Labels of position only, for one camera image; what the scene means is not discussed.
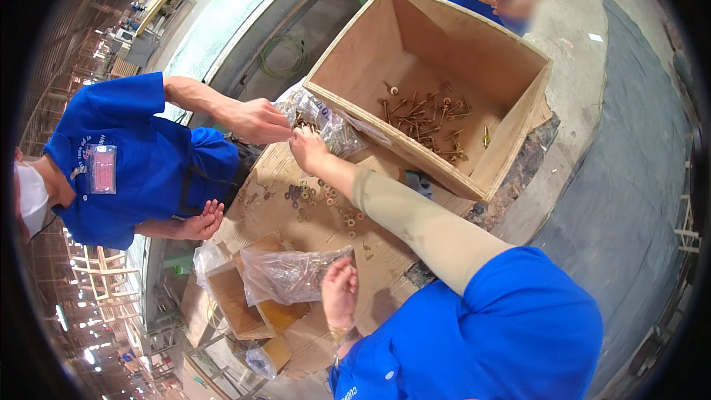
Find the face mask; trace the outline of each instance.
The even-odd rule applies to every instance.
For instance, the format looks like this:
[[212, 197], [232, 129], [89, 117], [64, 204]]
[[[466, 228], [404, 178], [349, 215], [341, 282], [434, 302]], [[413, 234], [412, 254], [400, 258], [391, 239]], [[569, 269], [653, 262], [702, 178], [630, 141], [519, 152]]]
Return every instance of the face mask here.
[[42, 176], [34, 167], [15, 162], [20, 181], [20, 213], [32, 238], [42, 228], [49, 195]]

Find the id badge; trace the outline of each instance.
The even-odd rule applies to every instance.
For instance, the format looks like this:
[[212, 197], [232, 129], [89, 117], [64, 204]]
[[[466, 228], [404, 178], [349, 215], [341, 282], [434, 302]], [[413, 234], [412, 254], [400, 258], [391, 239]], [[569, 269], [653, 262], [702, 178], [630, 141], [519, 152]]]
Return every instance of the id badge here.
[[116, 146], [86, 145], [89, 193], [116, 194], [116, 150]]

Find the small wooden box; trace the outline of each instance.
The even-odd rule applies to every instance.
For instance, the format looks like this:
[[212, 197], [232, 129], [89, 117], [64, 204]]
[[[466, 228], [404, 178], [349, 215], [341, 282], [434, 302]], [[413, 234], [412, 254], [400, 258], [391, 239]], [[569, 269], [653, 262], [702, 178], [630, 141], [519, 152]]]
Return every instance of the small wooden box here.
[[[552, 66], [520, 37], [446, 0], [369, 0], [316, 62], [304, 87], [457, 196], [488, 201], [528, 134]], [[455, 165], [410, 138], [406, 127], [383, 120], [378, 102], [388, 99], [392, 108], [413, 91], [419, 101], [443, 80], [453, 103], [464, 96], [471, 107], [470, 116], [445, 120], [432, 134], [446, 151], [453, 143], [444, 138], [463, 129], [457, 140], [468, 159]], [[399, 93], [390, 95], [383, 81]], [[407, 114], [405, 107], [396, 115]]]

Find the plastic bag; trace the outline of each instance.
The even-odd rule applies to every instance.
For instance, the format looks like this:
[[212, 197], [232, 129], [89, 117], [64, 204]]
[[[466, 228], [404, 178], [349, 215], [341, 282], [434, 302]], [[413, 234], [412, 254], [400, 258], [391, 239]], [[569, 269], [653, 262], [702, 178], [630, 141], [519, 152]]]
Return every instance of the plastic bag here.
[[205, 274], [226, 262], [227, 260], [225, 260], [225, 256], [218, 249], [218, 246], [212, 243], [205, 241], [200, 247], [195, 249], [193, 264], [195, 265], [195, 273], [198, 276], [198, 286], [205, 289], [212, 298], [215, 298], [215, 296], [213, 296], [208, 278]]
[[288, 306], [320, 301], [321, 281], [328, 267], [344, 256], [352, 256], [353, 246], [328, 252], [267, 252], [245, 248], [240, 255], [247, 305], [274, 300]]
[[273, 380], [277, 377], [274, 362], [271, 361], [269, 355], [267, 355], [261, 347], [248, 350], [244, 356], [244, 360], [247, 362], [247, 366], [249, 366], [256, 375], [266, 378], [267, 380]]
[[274, 103], [277, 110], [289, 119], [292, 127], [301, 123], [313, 124], [320, 131], [328, 150], [341, 158], [347, 158], [368, 146], [351, 124], [326, 107], [302, 83], [303, 79], [286, 90]]

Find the pile of bolts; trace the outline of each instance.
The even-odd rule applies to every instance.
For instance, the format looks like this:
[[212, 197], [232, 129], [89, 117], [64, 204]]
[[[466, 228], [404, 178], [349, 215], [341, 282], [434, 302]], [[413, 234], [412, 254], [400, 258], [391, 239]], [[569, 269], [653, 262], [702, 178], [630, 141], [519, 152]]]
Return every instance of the pile of bolts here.
[[[383, 81], [383, 84], [385, 84], [387, 92], [391, 96], [396, 96], [400, 93], [396, 86], [392, 86], [386, 81]], [[461, 100], [452, 103], [448, 93], [451, 93], [449, 82], [440, 79], [440, 89], [434, 93], [427, 93], [421, 101], [417, 100], [417, 90], [415, 90], [412, 98], [400, 99], [394, 107], [390, 101], [384, 98], [378, 99], [378, 103], [383, 106], [383, 120], [396, 127], [396, 129], [403, 131], [410, 138], [415, 139], [435, 155], [444, 156], [450, 164], [455, 164], [460, 159], [468, 160], [467, 155], [464, 154], [464, 150], [461, 148], [461, 144], [457, 142], [457, 136], [464, 130], [452, 131], [444, 138], [444, 140], [451, 140], [452, 147], [450, 150], [440, 150], [440, 147], [434, 142], [432, 134], [442, 129], [442, 124], [445, 120], [457, 120], [470, 116], [471, 107], [467, 102], [466, 96], [462, 95]], [[396, 115], [395, 113], [400, 109], [406, 109], [407, 112]], [[486, 127], [484, 128], [482, 142], [484, 142], [484, 148], [489, 146], [488, 128]]]
[[[291, 200], [291, 207], [298, 210], [298, 222], [311, 222], [311, 215], [308, 214], [307, 208], [299, 207], [300, 205], [316, 209], [321, 201], [326, 201], [327, 206], [338, 210], [338, 215], [341, 217], [344, 227], [355, 227], [357, 221], [365, 219], [365, 214], [353, 206], [343, 206], [338, 200], [338, 191], [336, 189], [326, 184], [323, 180], [318, 180], [316, 183], [318, 190], [315, 187], [310, 187], [306, 180], [302, 180], [298, 185], [289, 184], [289, 191], [284, 193], [284, 199]], [[348, 235], [352, 239], [357, 236], [355, 231], [350, 231]]]

